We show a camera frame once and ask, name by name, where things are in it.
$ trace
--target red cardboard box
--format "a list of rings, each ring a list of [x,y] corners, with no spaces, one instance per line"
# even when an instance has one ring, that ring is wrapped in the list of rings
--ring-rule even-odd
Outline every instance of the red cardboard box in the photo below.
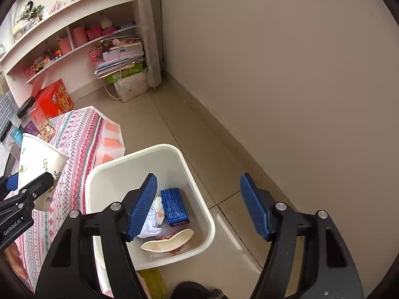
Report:
[[[62,79],[41,89],[36,96],[36,101],[48,118],[57,117],[73,109],[73,102]]]

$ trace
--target stack of books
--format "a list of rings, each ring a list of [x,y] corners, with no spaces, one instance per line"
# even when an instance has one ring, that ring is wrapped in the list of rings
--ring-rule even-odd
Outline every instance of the stack of books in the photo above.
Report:
[[[94,72],[98,78],[144,61],[143,44],[139,38],[121,38],[117,39],[117,44],[114,42],[115,38],[101,41],[105,51]]]

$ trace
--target black jar lid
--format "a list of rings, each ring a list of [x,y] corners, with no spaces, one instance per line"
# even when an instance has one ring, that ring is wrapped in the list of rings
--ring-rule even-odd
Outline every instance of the black jar lid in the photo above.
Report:
[[[4,126],[3,132],[1,133],[0,142],[4,142],[11,127],[12,127],[12,122],[9,120],[8,123]]]
[[[34,97],[29,97],[23,105],[18,109],[17,112],[17,117],[22,119],[23,116],[27,114],[27,112],[32,108],[32,106],[35,104],[36,100]]]

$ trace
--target white plastic bin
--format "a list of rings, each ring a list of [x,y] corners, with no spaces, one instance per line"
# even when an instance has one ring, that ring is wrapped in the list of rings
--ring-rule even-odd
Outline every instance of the white plastic bin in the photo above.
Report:
[[[186,206],[190,228],[194,235],[178,253],[151,253],[141,249],[145,239],[135,238],[127,243],[136,270],[171,264],[204,251],[215,236],[215,223],[182,153],[169,144],[159,144],[101,164],[86,180],[86,213],[104,210],[114,201],[122,201],[130,190],[138,189],[147,174],[153,173],[161,190],[179,188]],[[97,264],[105,268],[100,237],[94,237]]]

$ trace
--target clear jar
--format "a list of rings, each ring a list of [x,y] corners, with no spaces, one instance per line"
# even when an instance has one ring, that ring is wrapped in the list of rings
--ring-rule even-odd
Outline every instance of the clear jar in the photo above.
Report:
[[[21,154],[22,137],[21,131],[11,121],[8,121],[0,135],[0,142],[18,161]]]
[[[31,96],[25,101],[19,108],[17,116],[21,120],[24,133],[41,137],[45,142],[50,142],[55,135],[54,127],[34,97]]]

